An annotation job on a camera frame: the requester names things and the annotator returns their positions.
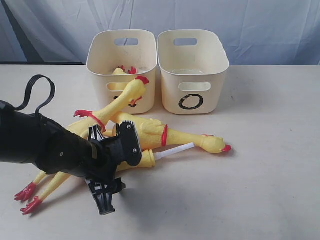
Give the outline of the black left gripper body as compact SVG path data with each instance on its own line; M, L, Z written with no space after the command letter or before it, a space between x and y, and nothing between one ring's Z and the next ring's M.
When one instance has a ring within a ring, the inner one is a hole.
M115 194L122 191L126 185L120 178L116 178L118 166L126 160L121 138L91 138L89 142L92 146L93 163L89 167L86 180L92 185L102 185L101 189L94 187L95 192Z

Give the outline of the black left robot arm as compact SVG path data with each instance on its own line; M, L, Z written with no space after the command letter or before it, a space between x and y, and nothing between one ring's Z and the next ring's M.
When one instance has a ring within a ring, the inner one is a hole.
M102 215L112 213L112 196L125 188L116 170L125 160L123 136L106 139L99 114L79 110L82 120L62 127L36 112L0 103L0 160L32 164L41 174L15 195L33 213L69 176L84 178Z

